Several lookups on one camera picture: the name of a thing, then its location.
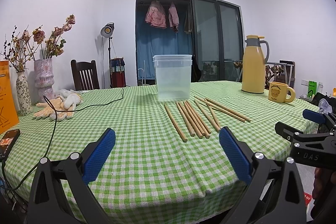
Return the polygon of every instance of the power outlet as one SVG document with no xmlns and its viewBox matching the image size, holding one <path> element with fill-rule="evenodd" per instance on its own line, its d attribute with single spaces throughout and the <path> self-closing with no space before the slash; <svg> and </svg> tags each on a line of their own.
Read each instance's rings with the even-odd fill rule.
<svg viewBox="0 0 336 224">
<path fill-rule="evenodd" d="M 307 80 L 301 80 L 301 85 L 306 85 L 306 86 L 308 86 L 308 84 L 309 84 L 309 81 L 307 81 Z"/>
</svg>

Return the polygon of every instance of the table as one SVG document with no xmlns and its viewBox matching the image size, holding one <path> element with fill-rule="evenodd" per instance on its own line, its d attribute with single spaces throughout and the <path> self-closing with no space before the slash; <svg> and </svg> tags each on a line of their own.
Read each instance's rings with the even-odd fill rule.
<svg viewBox="0 0 336 224">
<path fill-rule="evenodd" d="M 84 102 L 79 108 L 106 103 L 121 95 L 121 88 L 93 90 L 83 94 Z M 302 117 L 302 111 L 316 111 L 318 107 L 298 99 L 292 103 L 271 102 L 267 90 L 264 94 L 245 93 L 241 83 L 192 83 L 191 96 L 194 95 L 209 97 L 251 118 L 251 123 L 242 123 L 216 112 L 221 126 L 229 126 L 238 140 L 270 159 L 284 160 L 290 151 L 289 142 L 274 131 L 276 122 L 285 122 L 305 133 L 316 127 Z M 76 112 L 73 119 L 57 123 L 48 157 L 61 160 L 72 152 L 81 152 L 110 127 L 116 132 L 115 147 L 89 186 L 113 223 L 197 223 L 229 209 L 244 184 L 238 181 L 223 152 L 218 133 L 202 114 L 212 130 L 211 137 L 190 137 L 175 103 L 169 102 L 168 106 L 188 138 L 186 143 L 177 134 L 163 104 L 157 101 L 155 86 L 127 87 L 123 100 Z M 15 128 L 21 130 L 21 135 L 6 163 L 12 186 L 43 156 L 53 126 L 49 119 L 32 120 L 32 114 L 20 117 Z M 17 191 L 26 200 L 32 181 L 33 175 Z M 63 186 L 74 213 L 82 219 L 68 184 Z"/>
</svg>

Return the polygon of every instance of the silver bolt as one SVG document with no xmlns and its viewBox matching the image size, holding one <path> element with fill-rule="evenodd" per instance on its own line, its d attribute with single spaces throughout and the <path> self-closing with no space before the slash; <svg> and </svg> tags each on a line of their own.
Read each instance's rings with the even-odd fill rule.
<svg viewBox="0 0 336 224">
<path fill-rule="evenodd" d="M 79 154 L 78 154 L 77 152 L 72 153 L 72 154 L 70 155 L 70 159 L 72 159 L 72 160 L 76 160 L 76 159 L 78 159 L 78 158 L 79 158 Z"/>
<path fill-rule="evenodd" d="M 254 156 L 259 160 L 262 160 L 264 158 L 264 154 L 260 152 L 255 153 Z"/>
<path fill-rule="evenodd" d="M 288 158 L 287 158 L 287 162 L 288 162 L 289 164 L 293 164 L 293 163 L 294 163 L 294 159 L 293 159 L 292 157 L 288 157 Z"/>
<path fill-rule="evenodd" d="M 45 164 L 45 163 L 47 163 L 47 161 L 48 161 L 48 159 L 47 158 L 42 158 L 42 159 L 40 159 L 40 163 L 42 163 L 42 164 Z"/>
</svg>

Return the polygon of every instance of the red package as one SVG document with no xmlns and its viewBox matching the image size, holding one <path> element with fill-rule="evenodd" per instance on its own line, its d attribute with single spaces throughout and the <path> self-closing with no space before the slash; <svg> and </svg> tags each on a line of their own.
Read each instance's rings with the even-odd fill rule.
<svg viewBox="0 0 336 224">
<path fill-rule="evenodd" d="M 310 194 L 304 194 L 304 201 L 306 202 L 306 207 L 308 206 L 309 202 L 312 200 L 312 196 Z"/>
</svg>

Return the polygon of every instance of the green box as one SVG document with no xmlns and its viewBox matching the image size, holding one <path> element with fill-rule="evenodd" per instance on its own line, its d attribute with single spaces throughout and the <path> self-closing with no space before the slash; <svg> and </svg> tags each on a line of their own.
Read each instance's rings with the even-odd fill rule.
<svg viewBox="0 0 336 224">
<path fill-rule="evenodd" d="M 308 97 L 313 97 L 313 95 L 316 94 L 316 87 L 317 87 L 317 83 L 316 82 L 309 81 L 309 84 L 308 84 L 308 93 L 307 93 Z"/>
</svg>

